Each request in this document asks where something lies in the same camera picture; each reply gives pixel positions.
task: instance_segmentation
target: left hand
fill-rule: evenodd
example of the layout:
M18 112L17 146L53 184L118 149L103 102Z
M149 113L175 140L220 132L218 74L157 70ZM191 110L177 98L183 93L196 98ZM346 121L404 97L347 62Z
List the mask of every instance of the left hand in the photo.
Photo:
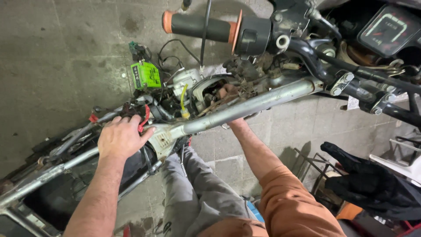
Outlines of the left hand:
M142 136L139 136L137 127L141 121L139 115L121 118L115 117L102 129L98 140L99 160L127 158L142 148L152 137L155 127L150 127Z

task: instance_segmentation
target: hand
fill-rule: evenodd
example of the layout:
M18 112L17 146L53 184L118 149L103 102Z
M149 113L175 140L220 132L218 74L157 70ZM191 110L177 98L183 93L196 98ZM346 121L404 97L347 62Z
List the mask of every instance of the hand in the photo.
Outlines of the hand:
M216 96L219 98L219 99L223 99L223 98L225 98L226 96L229 96L229 95L236 95L236 94L238 94L238 87L236 87L236 86L234 86L234 85L231 85L231 84L225 84L219 91L218 91L218 93L216 94ZM240 125L240 124L242 124L242 123L245 123L245 121L244 121L244 119L243 118L238 118L238 119L236 119L236 120L234 120L234 121L231 121L231 122L228 122L227 124L230 126L230 127L232 127L232 126L235 126L235 125Z
M136 153L146 141L152 137L155 127L149 128L139 136L137 127L141 121L139 115L121 118L115 117L102 129L98 140L99 159L120 159L127 158Z

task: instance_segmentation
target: speedometer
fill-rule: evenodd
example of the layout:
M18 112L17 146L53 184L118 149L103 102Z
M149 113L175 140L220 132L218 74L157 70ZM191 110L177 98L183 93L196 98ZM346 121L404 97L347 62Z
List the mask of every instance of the speedometer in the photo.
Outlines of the speedometer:
M385 5L359 33L358 41L383 57L396 54L420 30L415 16Z

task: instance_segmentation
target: orange sweater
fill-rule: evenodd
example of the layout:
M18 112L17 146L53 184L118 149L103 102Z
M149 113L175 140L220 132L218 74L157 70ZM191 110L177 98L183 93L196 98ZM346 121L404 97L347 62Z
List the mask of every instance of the orange sweater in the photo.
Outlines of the orange sweater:
M284 165L260 180L259 205L265 224L227 218L213 224L199 237L346 237L335 217L316 202L300 180Z

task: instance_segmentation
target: person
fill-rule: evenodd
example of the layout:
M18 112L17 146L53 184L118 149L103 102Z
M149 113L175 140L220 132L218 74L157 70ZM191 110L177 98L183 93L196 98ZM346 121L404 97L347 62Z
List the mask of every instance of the person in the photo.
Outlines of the person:
M219 97L236 93L231 85ZM99 161L95 175L75 212L64 237L112 236L117 196L125 160L153 135L142 136L141 118L115 117L98 140ZM257 221L246 202L235 193L191 147L184 150L185 177L179 156L170 155L162 170L165 193L165 237L344 237L334 216L303 187L278 157L257 138L242 118L229 122L247 162L262 186Z

